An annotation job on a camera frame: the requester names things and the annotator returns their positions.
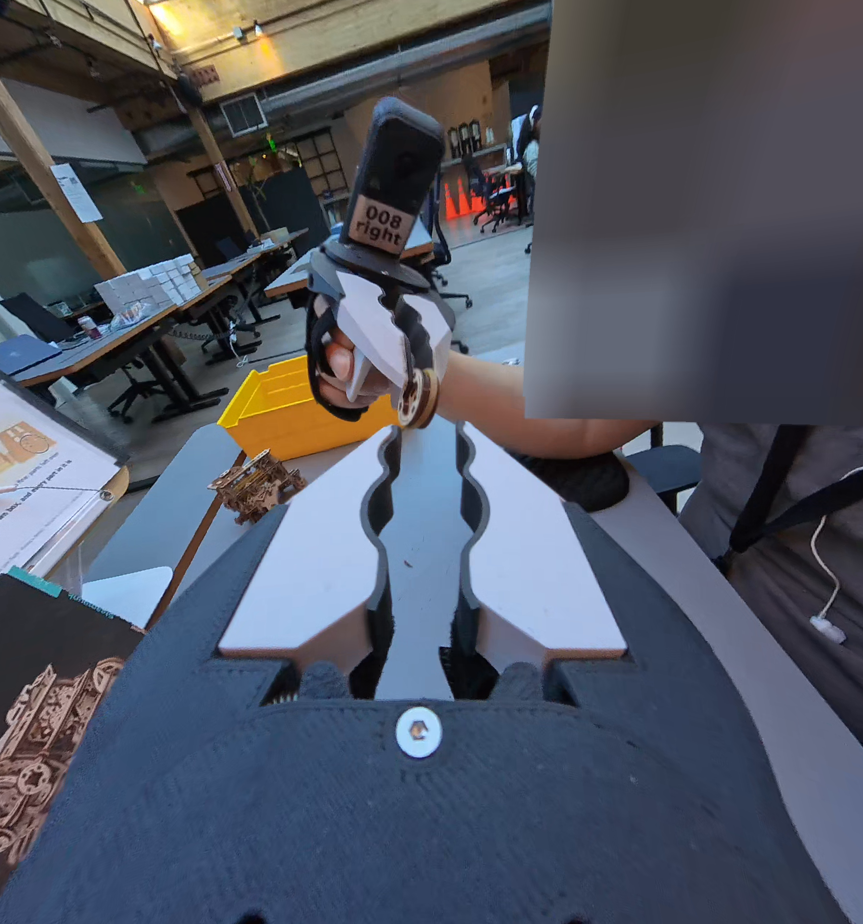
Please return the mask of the printed instruction sheet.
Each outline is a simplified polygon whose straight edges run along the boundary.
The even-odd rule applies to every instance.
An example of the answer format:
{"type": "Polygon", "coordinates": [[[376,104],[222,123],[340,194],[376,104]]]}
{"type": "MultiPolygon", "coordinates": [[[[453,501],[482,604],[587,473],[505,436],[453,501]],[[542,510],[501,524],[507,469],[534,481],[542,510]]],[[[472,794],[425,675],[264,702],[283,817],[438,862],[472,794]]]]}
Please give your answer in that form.
{"type": "Polygon", "coordinates": [[[0,372],[0,575],[46,577],[111,507],[126,456],[0,372]]]}

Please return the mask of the grey desk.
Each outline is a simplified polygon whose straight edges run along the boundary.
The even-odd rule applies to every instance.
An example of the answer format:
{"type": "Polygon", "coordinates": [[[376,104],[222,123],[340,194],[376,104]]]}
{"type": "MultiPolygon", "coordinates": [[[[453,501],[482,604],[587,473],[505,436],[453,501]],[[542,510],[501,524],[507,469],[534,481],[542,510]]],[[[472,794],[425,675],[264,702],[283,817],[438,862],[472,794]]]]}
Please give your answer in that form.
{"type": "MultiPolygon", "coordinates": [[[[665,513],[643,477],[645,437],[627,446],[628,496],[595,514],[599,538],[613,539],[692,621],[742,697],[798,834],[852,922],[863,922],[863,748],[819,697],[703,553],[665,513]]],[[[174,576],[168,606],[243,533],[218,513],[211,480],[240,455],[219,426],[199,428],[158,478],[138,481],[134,509],[92,563],[86,581],[160,566],[174,576]]],[[[456,601],[459,548],[468,537],[458,512],[461,481],[452,424],[406,435],[393,485],[396,517],[385,541],[396,635],[379,697],[450,699],[438,660],[456,601]]]]}

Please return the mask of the wooden mechanical model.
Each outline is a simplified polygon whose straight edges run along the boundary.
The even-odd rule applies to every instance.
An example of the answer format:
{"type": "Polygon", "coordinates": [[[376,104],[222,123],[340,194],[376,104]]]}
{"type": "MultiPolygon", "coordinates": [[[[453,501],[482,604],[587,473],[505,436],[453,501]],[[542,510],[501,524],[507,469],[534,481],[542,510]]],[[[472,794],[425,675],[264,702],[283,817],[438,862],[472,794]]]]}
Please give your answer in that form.
{"type": "Polygon", "coordinates": [[[235,524],[244,525],[259,522],[307,486],[298,468],[286,468],[266,449],[213,479],[208,489],[222,507],[236,514],[235,524]]]}

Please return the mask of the paper notice on post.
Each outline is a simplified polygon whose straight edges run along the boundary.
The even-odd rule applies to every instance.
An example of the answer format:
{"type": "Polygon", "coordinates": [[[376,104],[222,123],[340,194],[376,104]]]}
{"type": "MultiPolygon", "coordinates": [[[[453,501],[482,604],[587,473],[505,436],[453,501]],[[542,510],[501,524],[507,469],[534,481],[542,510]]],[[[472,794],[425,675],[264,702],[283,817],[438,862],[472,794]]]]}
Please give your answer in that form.
{"type": "Polygon", "coordinates": [[[78,220],[83,224],[101,222],[103,215],[75,168],[70,164],[59,164],[51,165],[50,169],[78,220]]]}

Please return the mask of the black office chair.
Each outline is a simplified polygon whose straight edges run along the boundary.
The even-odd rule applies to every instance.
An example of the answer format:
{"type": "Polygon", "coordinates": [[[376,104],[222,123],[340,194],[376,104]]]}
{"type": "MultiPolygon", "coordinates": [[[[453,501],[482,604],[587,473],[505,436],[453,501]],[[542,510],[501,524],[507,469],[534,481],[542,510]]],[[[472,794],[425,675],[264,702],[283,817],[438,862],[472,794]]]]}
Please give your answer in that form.
{"type": "Polygon", "coordinates": [[[59,344],[75,335],[67,321],[53,315],[27,293],[1,299],[0,305],[10,315],[22,321],[42,341],[59,344]]]}

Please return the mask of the closed grey laptop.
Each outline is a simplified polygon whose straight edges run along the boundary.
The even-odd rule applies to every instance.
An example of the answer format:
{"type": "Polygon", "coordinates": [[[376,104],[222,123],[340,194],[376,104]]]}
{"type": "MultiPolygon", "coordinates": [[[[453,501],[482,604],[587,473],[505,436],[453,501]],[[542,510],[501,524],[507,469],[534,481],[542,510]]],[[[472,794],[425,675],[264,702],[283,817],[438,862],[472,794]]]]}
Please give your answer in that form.
{"type": "Polygon", "coordinates": [[[63,351],[52,342],[30,334],[21,334],[0,343],[0,372],[15,376],[61,356],[63,351]]]}

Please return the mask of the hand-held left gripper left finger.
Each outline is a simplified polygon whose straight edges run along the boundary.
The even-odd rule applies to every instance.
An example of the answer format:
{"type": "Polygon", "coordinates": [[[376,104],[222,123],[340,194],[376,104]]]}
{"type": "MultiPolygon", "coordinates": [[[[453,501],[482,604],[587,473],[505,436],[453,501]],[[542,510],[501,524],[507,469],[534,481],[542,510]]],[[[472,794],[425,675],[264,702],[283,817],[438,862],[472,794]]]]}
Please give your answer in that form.
{"type": "Polygon", "coordinates": [[[379,430],[287,503],[218,652],[272,658],[299,676],[329,663],[373,699],[394,633],[380,533],[393,514],[402,430],[379,430]]]}

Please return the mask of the ceiling air vent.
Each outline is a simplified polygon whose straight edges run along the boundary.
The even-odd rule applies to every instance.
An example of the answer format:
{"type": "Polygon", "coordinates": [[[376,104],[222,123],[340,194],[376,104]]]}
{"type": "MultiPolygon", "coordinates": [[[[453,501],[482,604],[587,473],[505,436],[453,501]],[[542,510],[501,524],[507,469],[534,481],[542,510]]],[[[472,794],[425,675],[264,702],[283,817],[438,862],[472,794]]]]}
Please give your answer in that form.
{"type": "Polygon", "coordinates": [[[219,109],[232,138],[262,131],[269,125],[255,92],[222,101],[219,109]]]}

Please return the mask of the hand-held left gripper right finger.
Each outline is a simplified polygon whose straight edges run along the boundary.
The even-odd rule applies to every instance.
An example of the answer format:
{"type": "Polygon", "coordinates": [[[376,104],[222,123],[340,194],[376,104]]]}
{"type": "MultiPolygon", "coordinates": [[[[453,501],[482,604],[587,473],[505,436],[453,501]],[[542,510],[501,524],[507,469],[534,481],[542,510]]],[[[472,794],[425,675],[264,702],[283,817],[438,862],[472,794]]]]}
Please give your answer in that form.
{"type": "Polygon", "coordinates": [[[574,503],[478,428],[455,429],[461,551],[441,666],[455,699],[486,699],[514,664],[620,660],[627,642],[576,534],[574,503]]]}

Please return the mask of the yellow plastic bin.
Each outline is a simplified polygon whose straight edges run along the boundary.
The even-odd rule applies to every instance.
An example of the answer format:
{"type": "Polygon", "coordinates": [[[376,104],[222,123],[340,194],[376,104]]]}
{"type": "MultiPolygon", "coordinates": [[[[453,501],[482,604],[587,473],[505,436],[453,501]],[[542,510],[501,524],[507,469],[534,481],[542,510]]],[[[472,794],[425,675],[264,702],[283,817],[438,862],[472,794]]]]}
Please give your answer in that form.
{"type": "Polygon", "coordinates": [[[283,462],[363,442],[397,423],[387,396],[357,422],[324,410],[312,397],[305,356],[252,371],[218,420],[248,457],[269,451],[283,462]]]}

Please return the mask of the stack of white boxes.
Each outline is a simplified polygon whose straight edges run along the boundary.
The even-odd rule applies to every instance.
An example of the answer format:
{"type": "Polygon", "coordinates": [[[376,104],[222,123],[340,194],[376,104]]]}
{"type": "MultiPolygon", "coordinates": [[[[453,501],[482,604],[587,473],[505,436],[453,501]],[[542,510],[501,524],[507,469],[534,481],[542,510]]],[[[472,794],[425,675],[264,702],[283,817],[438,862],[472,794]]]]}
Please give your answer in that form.
{"type": "Polygon", "coordinates": [[[128,271],[99,282],[95,289],[114,314],[134,304],[157,308],[182,306],[208,289],[208,283],[190,253],[128,271]]]}

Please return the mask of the person's right forearm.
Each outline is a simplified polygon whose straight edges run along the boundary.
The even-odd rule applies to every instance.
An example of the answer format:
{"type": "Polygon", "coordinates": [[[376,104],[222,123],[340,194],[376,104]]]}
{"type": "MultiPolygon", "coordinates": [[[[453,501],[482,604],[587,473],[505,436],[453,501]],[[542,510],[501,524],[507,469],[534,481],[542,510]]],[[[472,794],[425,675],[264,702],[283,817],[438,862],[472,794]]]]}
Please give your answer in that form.
{"type": "Polygon", "coordinates": [[[549,460],[617,451],[656,426],[651,421],[528,418],[523,385],[521,366],[453,351],[439,387],[438,414],[473,425],[507,451],[549,460]]]}

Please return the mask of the person's right hand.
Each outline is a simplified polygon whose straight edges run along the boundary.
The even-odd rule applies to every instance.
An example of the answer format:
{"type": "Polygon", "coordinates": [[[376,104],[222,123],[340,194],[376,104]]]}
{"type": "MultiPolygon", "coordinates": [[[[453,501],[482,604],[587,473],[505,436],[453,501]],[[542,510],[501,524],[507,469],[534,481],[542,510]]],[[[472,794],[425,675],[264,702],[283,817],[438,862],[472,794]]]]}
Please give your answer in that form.
{"type": "Polygon", "coordinates": [[[362,384],[358,396],[349,400],[348,384],[354,378],[355,346],[336,325],[333,302],[325,295],[310,295],[307,313],[307,351],[309,385],[314,399],[334,417],[356,422],[367,408],[382,396],[395,392],[395,386],[378,370],[373,369],[362,384]]]}

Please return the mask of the small wooden gear assembly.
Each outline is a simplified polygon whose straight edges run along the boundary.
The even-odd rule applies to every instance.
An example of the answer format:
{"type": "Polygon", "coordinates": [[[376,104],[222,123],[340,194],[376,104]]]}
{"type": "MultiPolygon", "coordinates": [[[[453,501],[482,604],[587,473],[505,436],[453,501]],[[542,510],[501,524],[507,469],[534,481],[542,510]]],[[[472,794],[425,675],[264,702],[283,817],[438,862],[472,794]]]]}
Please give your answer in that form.
{"type": "Polygon", "coordinates": [[[421,382],[421,371],[425,369],[415,368],[412,372],[411,379],[402,388],[402,392],[397,405],[398,423],[404,430],[417,430],[413,428],[413,421],[417,405],[418,390],[421,382]]]}

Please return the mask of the wooden support post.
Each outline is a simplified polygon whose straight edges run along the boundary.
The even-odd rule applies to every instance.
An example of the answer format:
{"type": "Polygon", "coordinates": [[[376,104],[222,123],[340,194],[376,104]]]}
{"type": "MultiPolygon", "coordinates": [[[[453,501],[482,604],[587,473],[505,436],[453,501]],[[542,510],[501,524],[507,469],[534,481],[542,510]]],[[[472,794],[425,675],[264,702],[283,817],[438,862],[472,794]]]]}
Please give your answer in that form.
{"type": "Polygon", "coordinates": [[[65,195],[52,168],[55,163],[22,110],[0,79],[0,136],[100,278],[109,280],[125,266],[95,223],[84,223],[65,195]]]}

